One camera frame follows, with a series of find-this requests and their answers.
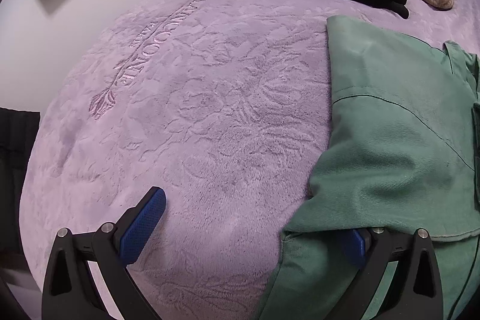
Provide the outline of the green work shirt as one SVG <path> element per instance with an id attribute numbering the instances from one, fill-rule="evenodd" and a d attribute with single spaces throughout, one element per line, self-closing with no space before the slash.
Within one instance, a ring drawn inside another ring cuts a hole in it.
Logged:
<path id="1" fill-rule="evenodd" d="M 477 319 L 479 57 L 344 15 L 327 20 L 329 147 L 281 232 L 258 319 L 324 319 L 355 276 L 357 228 L 429 232 L 445 319 Z"/>

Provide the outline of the black furniture at left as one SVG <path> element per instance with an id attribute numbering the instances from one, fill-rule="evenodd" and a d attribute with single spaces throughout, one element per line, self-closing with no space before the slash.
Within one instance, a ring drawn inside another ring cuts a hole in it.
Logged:
<path id="1" fill-rule="evenodd" d="M 19 213 L 40 113 L 1 108 L 1 252 L 22 253 Z"/>

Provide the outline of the purple embossed bed blanket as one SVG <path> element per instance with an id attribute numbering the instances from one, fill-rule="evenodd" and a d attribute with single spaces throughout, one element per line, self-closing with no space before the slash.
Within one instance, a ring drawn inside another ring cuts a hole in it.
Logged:
<path id="1" fill-rule="evenodd" d="M 479 50 L 479 0 L 409 17 L 346 0 L 146 0 L 64 81 L 20 202 L 38 283 L 59 229 L 116 221 L 152 187 L 168 207 L 129 270 L 164 319 L 250 319 L 279 233 L 329 141 L 326 20 L 350 15 Z"/>

